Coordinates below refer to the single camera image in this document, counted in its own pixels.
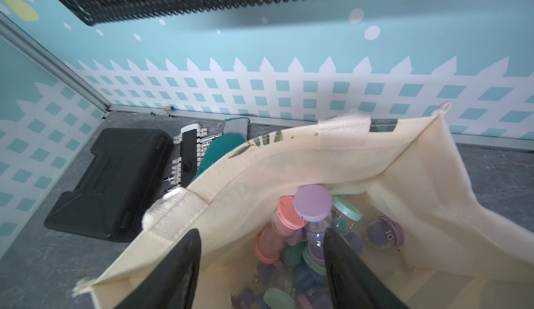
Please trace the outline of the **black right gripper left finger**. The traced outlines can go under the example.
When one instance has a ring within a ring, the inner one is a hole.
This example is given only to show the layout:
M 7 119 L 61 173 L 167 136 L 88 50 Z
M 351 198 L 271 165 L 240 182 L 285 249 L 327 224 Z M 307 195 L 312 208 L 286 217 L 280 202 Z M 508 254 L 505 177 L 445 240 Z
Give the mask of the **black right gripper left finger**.
M 200 272 L 202 242 L 191 229 L 118 308 L 191 308 Z

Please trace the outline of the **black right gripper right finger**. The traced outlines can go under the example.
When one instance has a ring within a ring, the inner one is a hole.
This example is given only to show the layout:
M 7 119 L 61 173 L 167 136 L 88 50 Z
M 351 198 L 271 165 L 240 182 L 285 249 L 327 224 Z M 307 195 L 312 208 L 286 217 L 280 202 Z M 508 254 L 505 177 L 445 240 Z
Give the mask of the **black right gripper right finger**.
M 334 308 L 407 307 L 331 228 L 325 232 L 323 251 Z

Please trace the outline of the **purple hourglass cluster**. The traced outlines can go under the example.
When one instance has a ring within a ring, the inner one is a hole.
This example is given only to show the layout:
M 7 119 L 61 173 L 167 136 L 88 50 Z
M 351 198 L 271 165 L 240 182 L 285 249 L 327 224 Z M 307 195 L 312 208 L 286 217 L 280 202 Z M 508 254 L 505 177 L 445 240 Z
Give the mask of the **purple hourglass cluster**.
M 400 247 L 405 240 L 402 227 L 386 215 L 369 223 L 366 235 L 368 242 L 377 249 Z

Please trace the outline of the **pink hourglass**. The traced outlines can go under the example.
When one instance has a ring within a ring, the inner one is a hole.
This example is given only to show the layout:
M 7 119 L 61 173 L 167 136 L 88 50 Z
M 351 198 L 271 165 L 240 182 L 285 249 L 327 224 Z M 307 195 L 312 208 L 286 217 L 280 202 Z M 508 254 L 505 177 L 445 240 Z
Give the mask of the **pink hourglass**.
M 282 196 L 271 218 L 271 224 L 256 237 L 256 256 L 266 265 L 274 264 L 279 259 L 285 242 L 306 225 L 307 221 L 296 212 L 294 196 Z

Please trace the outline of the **cream floral canvas tote bag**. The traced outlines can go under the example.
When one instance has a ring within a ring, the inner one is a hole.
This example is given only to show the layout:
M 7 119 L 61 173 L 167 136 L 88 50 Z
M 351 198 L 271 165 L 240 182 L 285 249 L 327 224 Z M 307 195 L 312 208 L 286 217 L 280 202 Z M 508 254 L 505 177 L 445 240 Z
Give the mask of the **cream floral canvas tote bag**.
M 224 151 L 73 293 L 95 308 L 532 308 L 533 234 L 477 202 L 449 107 L 349 112 Z

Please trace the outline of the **teal hourglass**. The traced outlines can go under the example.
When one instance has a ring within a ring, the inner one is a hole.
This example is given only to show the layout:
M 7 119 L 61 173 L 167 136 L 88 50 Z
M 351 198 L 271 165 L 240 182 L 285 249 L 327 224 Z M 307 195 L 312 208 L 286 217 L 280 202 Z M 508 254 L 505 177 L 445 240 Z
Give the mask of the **teal hourglass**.
M 271 309 L 296 309 L 294 298 L 277 288 L 268 288 L 265 291 L 264 302 Z

